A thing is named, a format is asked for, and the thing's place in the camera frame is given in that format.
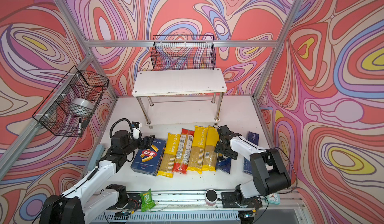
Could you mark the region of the clear blue spaghetti bag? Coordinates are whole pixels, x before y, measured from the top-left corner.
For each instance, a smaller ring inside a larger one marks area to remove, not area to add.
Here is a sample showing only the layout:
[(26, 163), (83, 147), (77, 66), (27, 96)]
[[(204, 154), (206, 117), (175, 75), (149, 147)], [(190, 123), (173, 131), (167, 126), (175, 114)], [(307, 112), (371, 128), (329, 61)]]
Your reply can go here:
[(232, 159), (224, 155), (219, 155), (216, 164), (216, 170), (226, 174), (231, 173)]

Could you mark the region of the blue Barilla rigatoni box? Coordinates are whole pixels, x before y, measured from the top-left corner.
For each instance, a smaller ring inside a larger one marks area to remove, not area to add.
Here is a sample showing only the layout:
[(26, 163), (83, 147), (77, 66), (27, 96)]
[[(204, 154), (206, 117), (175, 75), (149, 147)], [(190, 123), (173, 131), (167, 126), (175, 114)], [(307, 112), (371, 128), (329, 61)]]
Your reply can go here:
[(131, 164), (131, 169), (139, 174), (157, 176), (165, 147), (165, 140), (154, 139), (150, 148), (139, 149)]

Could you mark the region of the blue Barilla spaghetti box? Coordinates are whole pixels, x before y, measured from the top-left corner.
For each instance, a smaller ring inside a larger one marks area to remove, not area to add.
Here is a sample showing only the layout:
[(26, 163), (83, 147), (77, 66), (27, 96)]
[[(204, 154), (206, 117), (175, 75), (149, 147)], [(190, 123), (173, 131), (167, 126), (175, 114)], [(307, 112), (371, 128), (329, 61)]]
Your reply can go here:
[[(256, 146), (259, 146), (259, 137), (260, 135), (257, 133), (250, 132), (247, 135), (247, 140), (250, 141), (251, 143), (255, 144)], [(251, 162), (244, 158), (243, 161), (243, 173), (252, 175), (252, 167), (251, 167)]]

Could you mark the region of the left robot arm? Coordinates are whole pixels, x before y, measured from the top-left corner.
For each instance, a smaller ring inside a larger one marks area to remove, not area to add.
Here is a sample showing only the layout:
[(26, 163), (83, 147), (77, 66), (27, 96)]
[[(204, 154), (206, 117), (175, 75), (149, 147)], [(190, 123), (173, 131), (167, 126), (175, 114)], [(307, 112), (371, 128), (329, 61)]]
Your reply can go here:
[(121, 130), (110, 139), (107, 154), (90, 173), (61, 195), (46, 199), (40, 213), (41, 224), (89, 224), (109, 208), (126, 209), (129, 197), (125, 186), (109, 185), (97, 197), (93, 194), (122, 168), (130, 153), (150, 148), (155, 136), (134, 138), (132, 131)]

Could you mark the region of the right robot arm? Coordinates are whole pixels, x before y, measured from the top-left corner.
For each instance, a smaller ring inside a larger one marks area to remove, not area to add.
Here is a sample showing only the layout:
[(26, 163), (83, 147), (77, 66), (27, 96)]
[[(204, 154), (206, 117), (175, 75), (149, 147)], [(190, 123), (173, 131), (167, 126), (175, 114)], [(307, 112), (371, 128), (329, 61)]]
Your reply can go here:
[(241, 155), (250, 162), (252, 170), (251, 181), (237, 185), (233, 192), (222, 193), (223, 207), (228, 208), (230, 203), (247, 207), (255, 198), (291, 187), (291, 178), (278, 150), (259, 147), (226, 125), (218, 127), (217, 132), (215, 152), (233, 160)]

